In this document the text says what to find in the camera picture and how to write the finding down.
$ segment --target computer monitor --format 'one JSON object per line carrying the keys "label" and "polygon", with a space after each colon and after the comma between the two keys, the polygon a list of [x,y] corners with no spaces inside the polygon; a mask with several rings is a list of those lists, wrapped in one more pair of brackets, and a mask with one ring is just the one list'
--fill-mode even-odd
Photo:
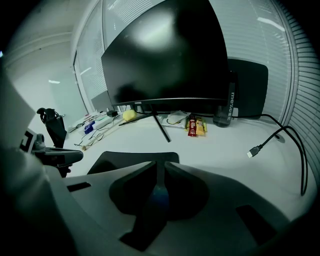
{"label": "computer monitor", "polygon": [[227,104],[226,45],[208,0],[157,4],[130,23],[101,59],[113,106]]}

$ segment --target blue object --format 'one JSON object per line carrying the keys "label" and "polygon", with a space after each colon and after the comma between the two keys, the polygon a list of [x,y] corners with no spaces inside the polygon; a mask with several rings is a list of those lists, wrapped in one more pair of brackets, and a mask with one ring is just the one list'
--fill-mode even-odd
{"label": "blue object", "polygon": [[88,134],[88,133],[91,133],[94,128],[92,127],[93,125],[95,124],[95,121],[92,121],[91,123],[89,123],[88,125],[86,125],[84,127],[84,134]]}

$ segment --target desk surface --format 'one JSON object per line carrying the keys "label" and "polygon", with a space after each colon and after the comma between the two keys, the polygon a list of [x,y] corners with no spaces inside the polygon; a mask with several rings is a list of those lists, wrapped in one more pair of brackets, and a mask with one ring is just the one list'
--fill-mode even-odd
{"label": "desk surface", "polygon": [[[206,137],[188,137],[182,129],[165,127],[170,143],[153,117],[123,126],[115,122],[116,125],[105,133],[101,141],[83,152],[83,159],[73,164],[68,177],[86,175],[105,151],[175,152],[182,165],[243,183],[275,205],[289,220],[294,220],[310,208],[317,194],[316,181],[309,167],[307,190],[304,196],[300,196],[301,158],[297,146],[287,134],[281,133],[285,143],[273,138],[258,155],[248,158],[247,152],[276,131],[276,125],[234,120],[229,127],[219,128],[210,119],[207,122]],[[64,148],[80,150],[74,143],[80,142],[81,137],[76,131],[70,133]]]}

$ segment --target monitor stand leg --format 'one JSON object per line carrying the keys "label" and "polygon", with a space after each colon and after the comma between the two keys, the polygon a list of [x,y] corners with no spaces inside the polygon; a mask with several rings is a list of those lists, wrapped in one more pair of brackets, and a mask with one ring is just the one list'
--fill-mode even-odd
{"label": "monitor stand leg", "polygon": [[143,116],[139,116],[139,117],[137,117],[137,118],[135,118],[135,119],[132,119],[132,120],[130,120],[130,121],[127,121],[127,122],[124,122],[124,123],[120,123],[119,126],[124,126],[124,125],[126,125],[126,124],[130,124],[130,123],[139,121],[139,120],[141,120],[141,119],[145,119],[145,118],[149,118],[149,117],[154,117],[154,120],[156,121],[157,125],[159,126],[159,128],[160,128],[163,136],[164,136],[165,139],[166,139],[166,141],[167,141],[167,142],[170,142],[171,140],[169,139],[168,135],[166,134],[164,128],[161,126],[161,124],[160,124],[160,122],[159,122],[159,120],[158,120],[158,118],[157,118],[157,114],[158,114],[157,111],[152,110],[152,112],[149,113],[149,114],[145,114],[145,115],[143,115]]}

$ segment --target usb connector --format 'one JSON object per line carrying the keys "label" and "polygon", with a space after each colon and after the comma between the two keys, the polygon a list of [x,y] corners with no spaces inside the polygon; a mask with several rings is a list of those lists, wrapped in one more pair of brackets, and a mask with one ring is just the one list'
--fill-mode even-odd
{"label": "usb connector", "polygon": [[252,149],[250,149],[250,151],[247,153],[249,158],[254,157],[256,154],[259,153],[261,147],[260,146],[255,146]]}

